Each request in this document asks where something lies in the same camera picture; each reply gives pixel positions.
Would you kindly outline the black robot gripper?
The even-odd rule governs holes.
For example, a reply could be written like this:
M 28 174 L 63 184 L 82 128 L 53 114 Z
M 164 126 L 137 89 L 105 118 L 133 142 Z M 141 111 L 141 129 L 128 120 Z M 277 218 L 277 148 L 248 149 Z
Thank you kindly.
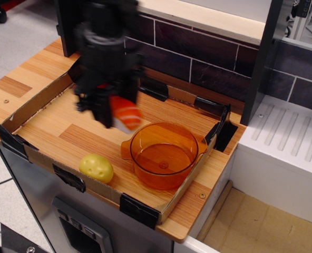
M 124 38 L 80 39 L 82 74 L 76 81 L 77 109 L 91 110 L 94 118 L 107 129 L 113 127 L 109 97 L 118 95 L 137 102 L 140 77 L 144 74 L 144 57 L 137 47 L 126 49 Z M 97 86 L 108 83 L 106 89 Z

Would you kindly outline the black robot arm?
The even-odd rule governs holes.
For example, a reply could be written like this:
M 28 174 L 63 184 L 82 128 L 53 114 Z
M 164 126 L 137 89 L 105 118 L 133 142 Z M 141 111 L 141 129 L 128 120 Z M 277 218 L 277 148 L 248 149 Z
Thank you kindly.
M 75 81 L 77 109 L 91 111 L 106 128 L 114 126 L 113 96 L 137 101 L 143 55 L 125 48 L 125 37 L 138 16 L 138 1 L 87 1 L 74 29 L 82 70 Z

